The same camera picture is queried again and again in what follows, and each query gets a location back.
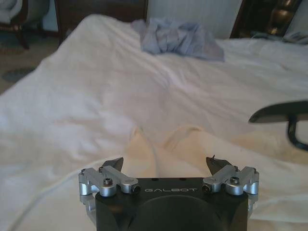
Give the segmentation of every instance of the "carpet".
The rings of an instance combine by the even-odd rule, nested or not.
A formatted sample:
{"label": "carpet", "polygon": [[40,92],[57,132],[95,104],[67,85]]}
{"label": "carpet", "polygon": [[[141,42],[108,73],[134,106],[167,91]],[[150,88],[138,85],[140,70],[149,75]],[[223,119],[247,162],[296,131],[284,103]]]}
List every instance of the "carpet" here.
{"label": "carpet", "polygon": [[54,53],[58,38],[24,34],[30,49],[25,50],[12,33],[0,32],[0,94],[35,70],[45,57]]}

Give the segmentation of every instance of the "floor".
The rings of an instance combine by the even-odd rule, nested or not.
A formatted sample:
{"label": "floor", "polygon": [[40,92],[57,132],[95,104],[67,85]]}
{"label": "floor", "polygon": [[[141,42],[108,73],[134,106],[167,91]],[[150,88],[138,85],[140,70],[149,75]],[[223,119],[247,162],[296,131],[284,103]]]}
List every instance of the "floor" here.
{"label": "floor", "polygon": [[19,68],[37,67],[59,45],[57,38],[42,38],[32,33],[25,33],[25,38],[30,46],[29,50],[24,50],[13,34],[0,32],[0,94],[15,84],[2,78],[5,73]]}

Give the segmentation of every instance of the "bedding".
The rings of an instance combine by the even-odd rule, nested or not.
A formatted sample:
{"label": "bedding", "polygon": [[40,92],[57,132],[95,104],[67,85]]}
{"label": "bedding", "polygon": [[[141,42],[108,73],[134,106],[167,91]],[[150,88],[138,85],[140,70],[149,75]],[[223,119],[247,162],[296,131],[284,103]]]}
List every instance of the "bedding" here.
{"label": "bedding", "polygon": [[[95,230],[79,202],[77,174],[107,159],[123,156],[123,172],[132,177],[169,177],[166,163],[177,153],[172,158],[131,155],[126,147],[134,141],[135,128],[152,147],[164,146],[170,131],[192,124],[210,134],[202,142],[205,155],[217,152],[217,158],[250,165],[253,150],[267,157],[256,162],[257,168],[277,159],[278,170],[289,169],[288,176],[296,173],[292,164],[307,168],[308,155],[289,145],[284,123],[247,123],[266,105],[307,98],[307,48],[255,39],[217,43],[225,51],[224,63],[154,56],[140,50],[130,24],[100,15],[81,22],[55,54],[0,96],[0,230]],[[298,132],[308,140],[306,124]],[[232,153],[230,142],[243,159]],[[172,162],[174,175],[208,174],[205,168],[190,171],[205,166],[201,155],[178,155],[182,160]],[[190,168],[181,168],[185,162]],[[273,177],[281,180],[280,174]],[[261,190],[265,200],[260,201],[272,203],[256,208],[249,230],[307,230],[303,207],[273,207],[275,195],[305,205],[307,181],[300,182],[301,187],[285,193],[276,187]],[[282,212],[275,214],[277,208]]]}

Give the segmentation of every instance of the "white wall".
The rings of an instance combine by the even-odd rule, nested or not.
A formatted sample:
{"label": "white wall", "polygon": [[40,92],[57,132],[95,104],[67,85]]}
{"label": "white wall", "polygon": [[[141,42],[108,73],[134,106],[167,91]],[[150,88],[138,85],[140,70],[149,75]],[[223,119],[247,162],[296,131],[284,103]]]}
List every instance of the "white wall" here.
{"label": "white wall", "polygon": [[50,0],[49,11],[43,18],[43,27],[45,30],[58,31],[54,0]]}
{"label": "white wall", "polygon": [[287,33],[297,31],[308,32],[308,0],[303,0],[300,4]]}
{"label": "white wall", "polygon": [[216,38],[229,38],[242,0],[149,0],[149,17],[199,22]]}

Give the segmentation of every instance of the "wooden headboard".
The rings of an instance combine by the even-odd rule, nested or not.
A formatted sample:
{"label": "wooden headboard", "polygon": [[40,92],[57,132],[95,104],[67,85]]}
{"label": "wooden headboard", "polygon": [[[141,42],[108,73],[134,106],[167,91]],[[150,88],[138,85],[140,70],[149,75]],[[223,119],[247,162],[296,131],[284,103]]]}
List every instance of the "wooden headboard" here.
{"label": "wooden headboard", "polygon": [[123,22],[146,19],[148,0],[55,0],[60,41],[90,14],[103,14]]}
{"label": "wooden headboard", "polygon": [[251,32],[284,36],[302,0],[243,0],[231,38],[250,37]]}

